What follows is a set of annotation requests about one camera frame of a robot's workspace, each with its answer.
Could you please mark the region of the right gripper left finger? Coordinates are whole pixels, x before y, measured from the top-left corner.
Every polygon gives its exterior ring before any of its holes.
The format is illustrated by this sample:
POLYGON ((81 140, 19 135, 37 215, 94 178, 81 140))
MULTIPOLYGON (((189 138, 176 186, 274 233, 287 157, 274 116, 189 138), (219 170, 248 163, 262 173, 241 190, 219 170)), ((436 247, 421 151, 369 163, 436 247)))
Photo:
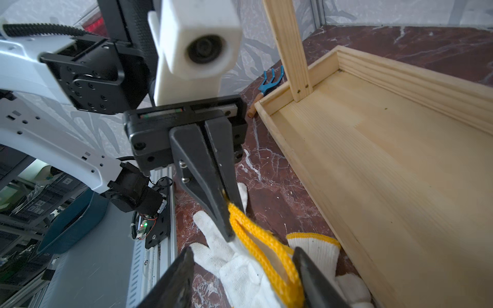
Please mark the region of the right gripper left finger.
POLYGON ((191 247, 187 247, 138 305, 138 308, 191 307, 194 266, 193 251, 191 247))

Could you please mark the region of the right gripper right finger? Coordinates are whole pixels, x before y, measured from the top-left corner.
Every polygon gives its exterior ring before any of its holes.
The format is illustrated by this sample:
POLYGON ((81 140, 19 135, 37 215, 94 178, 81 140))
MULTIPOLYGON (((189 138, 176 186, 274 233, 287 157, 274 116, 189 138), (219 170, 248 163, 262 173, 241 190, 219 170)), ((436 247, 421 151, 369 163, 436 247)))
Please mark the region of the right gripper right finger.
POLYGON ((304 307, 350 308, 350 305, 300 247, 294 250, 293 262, 304 290, 304 307))

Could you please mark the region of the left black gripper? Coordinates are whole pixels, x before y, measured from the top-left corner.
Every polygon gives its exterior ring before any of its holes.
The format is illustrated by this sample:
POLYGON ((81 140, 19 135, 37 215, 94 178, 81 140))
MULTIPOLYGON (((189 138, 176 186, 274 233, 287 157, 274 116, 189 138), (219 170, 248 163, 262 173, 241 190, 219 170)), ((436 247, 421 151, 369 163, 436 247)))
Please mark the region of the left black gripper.
POLYGON ((245 212, 235 164, 242 158, 247 109, 241 96, 230 95, 123 114, 141 172, 165 168, 174 159, 183 190, 209 214, 227 242, 235 238, 229 205, 245 212))

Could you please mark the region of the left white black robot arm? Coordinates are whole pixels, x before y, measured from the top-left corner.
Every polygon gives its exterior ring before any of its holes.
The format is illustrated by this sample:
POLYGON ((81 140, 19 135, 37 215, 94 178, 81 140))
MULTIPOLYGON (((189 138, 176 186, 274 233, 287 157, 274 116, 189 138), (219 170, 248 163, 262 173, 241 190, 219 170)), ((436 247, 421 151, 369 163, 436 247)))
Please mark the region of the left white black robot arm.
POLYGON ((220 97, 243 36, 232 1, 99 1, 106 36, 1 24, 1 144, 153 217, 150 173, 177 167, 223 238, 240 207, 246 105, 220 97))

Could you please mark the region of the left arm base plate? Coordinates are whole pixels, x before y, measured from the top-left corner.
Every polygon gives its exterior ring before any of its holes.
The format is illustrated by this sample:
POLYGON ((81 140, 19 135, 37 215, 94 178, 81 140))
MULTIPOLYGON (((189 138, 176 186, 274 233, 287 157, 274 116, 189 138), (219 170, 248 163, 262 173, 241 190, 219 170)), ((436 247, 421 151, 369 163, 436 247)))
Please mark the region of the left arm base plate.
POLYGON ((145 248, 150 249, 158 245, 171 234, 171 201, 170 193, 162 193, 164 201, 162 211, 155 218, 146 218, 134 212, 130 224, 133 240, 144 241, 145 248))

